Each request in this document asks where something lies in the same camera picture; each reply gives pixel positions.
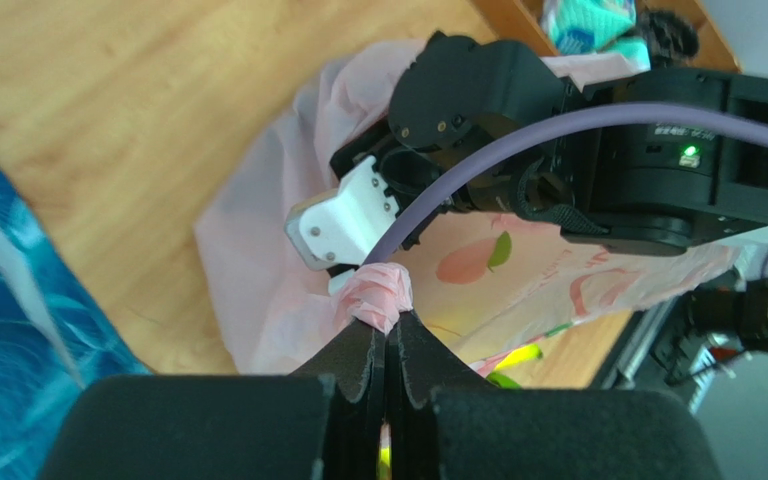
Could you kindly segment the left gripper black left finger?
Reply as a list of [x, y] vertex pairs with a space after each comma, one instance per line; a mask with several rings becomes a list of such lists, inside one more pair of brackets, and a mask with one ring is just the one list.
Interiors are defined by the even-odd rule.
[[88, 387], [43, 479], [373, 479], [384, 336], [353, 322], [287, 375], [118, 375]]

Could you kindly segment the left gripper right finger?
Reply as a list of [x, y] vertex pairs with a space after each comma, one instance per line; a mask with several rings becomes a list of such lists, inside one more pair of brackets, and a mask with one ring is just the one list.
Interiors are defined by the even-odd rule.
[[503, 389], [412, 312], [387, 338], [396, 479], [718, 479], [697, 420], [652, 391]]

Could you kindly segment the pink plastic bag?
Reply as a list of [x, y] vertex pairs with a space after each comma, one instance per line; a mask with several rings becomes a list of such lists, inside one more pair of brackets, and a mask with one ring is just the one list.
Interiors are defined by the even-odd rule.
[[[330, 157], [382, 118], [422, 47], [377, 42], [325, 64], [196, 221], [222, 339], [241, 373], [290, 372], [342, 329], [327, 273], [307, 268], [284, 223], [293, 205], [335, 186]], [[737, 256], [718, 244], [677, 257], [619, 255], [568, 243], [553, 225], [478, 213], [437, 218], [394, 261], [409, 270], [425, 326], [488, 373], [557, 327], [649, 308], [724, 273]]]

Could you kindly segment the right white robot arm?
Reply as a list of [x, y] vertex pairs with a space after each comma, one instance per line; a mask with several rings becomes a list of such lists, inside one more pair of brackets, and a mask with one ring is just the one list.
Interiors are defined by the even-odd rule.
[[[557, 116], [669, 102], [768, 127], [768, 79], [691, 67], [579, 88], [527, 45], [434, 34], [400, 74], [386, 116], [331, 158], [345, 180], [364, 160], [386, 199], [408, 207], [471, 154]], [[676, 256], [735, 235], [768, 240], [768, 145], [694, 120], [627, 116], [517, 147], [447, 196], [435, 215], [513, 214], [556, 225], [572, 243]]]

